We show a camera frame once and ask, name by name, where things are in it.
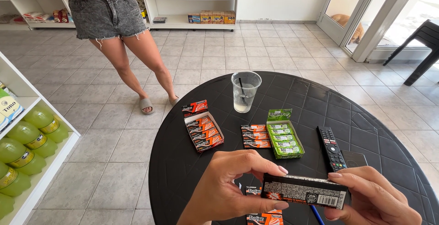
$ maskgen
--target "tv remote control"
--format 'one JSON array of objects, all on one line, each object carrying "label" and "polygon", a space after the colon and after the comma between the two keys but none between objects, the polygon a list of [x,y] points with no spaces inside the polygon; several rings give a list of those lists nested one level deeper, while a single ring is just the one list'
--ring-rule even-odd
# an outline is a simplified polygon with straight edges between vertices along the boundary
[{"label": "tv remote control", "polygon": [[329,164],[334,172],[340,169],[347,168],[345,160],[343,159],[342,153],[335,141],[330,127],[317,127],[317,132],[320,135],[321,142],[323,144],[323,149],[326,150],[328,156]]}]

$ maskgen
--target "slide sandal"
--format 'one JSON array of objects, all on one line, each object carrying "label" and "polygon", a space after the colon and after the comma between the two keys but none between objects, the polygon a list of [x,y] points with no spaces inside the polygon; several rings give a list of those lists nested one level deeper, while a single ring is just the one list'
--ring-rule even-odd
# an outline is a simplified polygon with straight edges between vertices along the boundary
[{"label": "slide sandal", "polygon": [[[140,107],[140,111],[145,115],[150,115],[154,112],[154,107],[152,106],[151,99],[149,99],[149,98],[145,98],[145,99],[140,100],[139,107]],[[144,108],[148,108],[148,107],[151,107],[151,111],[146,112],[143,110]]]},{"label": "slide sandal", "polygon": [[173,106],[175,106],[175,104],[177,104],[177,102],[179,102],[180,100],[181,100],[181,98],[177,96],[177,99],[171,101],[171,104],[172,104]]}]

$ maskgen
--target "dog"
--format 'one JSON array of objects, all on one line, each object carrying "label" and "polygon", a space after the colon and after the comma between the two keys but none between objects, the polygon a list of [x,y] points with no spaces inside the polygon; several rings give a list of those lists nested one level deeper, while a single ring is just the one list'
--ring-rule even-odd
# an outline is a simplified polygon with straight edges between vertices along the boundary
[{"label": "dog", "polygon": [[[345,27],[346,24],[349,21],[350,16],[343,15],[343,14],[336,14],[333,15],[332,20],[334,20],[336,23],[340,24],[342,27]],[[357,29],[354,32],[354,35],[352,36],[351,40],[349,41],[349,44],[352,43],[359,43],[361,38],[364,36],[364,28],[361,25],[361,23],[358,25]]]}]

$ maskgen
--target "chair leg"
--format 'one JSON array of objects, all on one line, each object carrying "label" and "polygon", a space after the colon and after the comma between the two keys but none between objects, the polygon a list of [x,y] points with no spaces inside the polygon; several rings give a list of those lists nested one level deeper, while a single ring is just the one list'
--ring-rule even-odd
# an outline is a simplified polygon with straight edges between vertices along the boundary
[{"label": "chair leg", "polygon": [[404,82],[407,86],[412,86],[416,80],[419,79],[420,76],[422,76],[430,67],[436,63],[436,61],[439,59],[439,50],[436,50],[435,52],[430,53],[414,70],[414,72],[407,78],[407,80]]},{"label": "chair leg", "polygon": [[406,47],[415,38],[415,36],[416,36],[415,34],[412,34],[409,38],[407,38],[402,45],[400,45],[392,54],[390,54],[390,57],[388,57],[386,62],[383,64],[383,66],[386,66],[390,62],[390,60],[392,60],[396,55],[398,55],[404,49],[404,47]]}]

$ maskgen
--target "gray acid wash shorts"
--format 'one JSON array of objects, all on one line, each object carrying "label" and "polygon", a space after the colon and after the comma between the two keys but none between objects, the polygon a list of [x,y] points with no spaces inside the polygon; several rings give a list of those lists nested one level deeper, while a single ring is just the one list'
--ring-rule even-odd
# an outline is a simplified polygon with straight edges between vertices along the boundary
[{"label": "gray acid wash shorts", "polygon": [[147,29],[136,0],[69,0],[79,39],[131,37]]}]

